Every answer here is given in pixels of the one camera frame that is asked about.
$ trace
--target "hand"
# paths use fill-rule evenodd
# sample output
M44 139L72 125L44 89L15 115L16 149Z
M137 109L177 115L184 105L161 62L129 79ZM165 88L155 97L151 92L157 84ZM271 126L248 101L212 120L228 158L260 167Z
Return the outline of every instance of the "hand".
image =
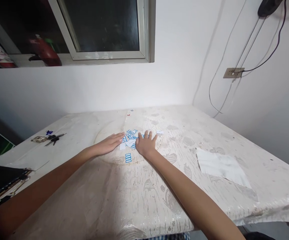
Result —
M112 152L121 142L124 137L124 132L112 134L101 142L89 147L93 155L99 156Z
M142 156L148 158L147 156L150 153L156 151L155 142L157 141L157 138L158 135L156 134L152 139L152 131L150 131L148 136L148 130L146 130L144 133L144 138L142 138L142 134L139 132L139 138L137 138L135 142L135 147Z

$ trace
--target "wall socket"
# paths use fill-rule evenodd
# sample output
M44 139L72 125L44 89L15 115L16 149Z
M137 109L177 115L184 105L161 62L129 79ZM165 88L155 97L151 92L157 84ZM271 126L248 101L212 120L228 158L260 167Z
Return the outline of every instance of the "wall socket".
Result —
M240 78L244 68L227 68L223 78Z

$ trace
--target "window glass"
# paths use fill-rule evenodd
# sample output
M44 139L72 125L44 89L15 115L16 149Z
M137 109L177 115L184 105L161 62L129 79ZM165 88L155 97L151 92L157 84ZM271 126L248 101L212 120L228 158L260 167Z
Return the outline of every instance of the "window glass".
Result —
M136 0L58 2L77 52L139 51Z
M7 53L33 53L29 39L34 39L36 34L56 53L69 53L48 0L0 0L0 44ZM5 35L9 36L18 51L4 46L8 45L4 43Z

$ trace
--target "white table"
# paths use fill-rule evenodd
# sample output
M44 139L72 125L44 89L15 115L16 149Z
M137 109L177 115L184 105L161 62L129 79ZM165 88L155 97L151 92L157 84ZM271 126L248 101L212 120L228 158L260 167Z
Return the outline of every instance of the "white table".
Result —
M44 164L24 188L112 133L146 129L158 151L203 189L237 225L289 222L289 165L192 106L69 114L41 130L67 133L54 146L27 139L0 165ZM252 189L202 174L196 151L235 157ZM131 153L132 162L125 163ZM84 164L11 239L135 239L191 231L194 226L168 186L136 150L115 149Z

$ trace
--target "key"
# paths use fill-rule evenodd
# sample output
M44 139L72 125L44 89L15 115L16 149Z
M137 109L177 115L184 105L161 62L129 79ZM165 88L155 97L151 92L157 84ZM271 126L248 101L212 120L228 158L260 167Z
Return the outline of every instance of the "key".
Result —
M59 137L62 137L63 135L65 135L66 133L62 133L62 134L60 134L60 135L58 135L58 136L56 136L56 135L50 135L49 137L48 137L48 139L50 139L50 142L47 144L47 145L45 145L45 147L46 146L49 146L51 143L53 143L53 145L55 145L55 143L60 139Z

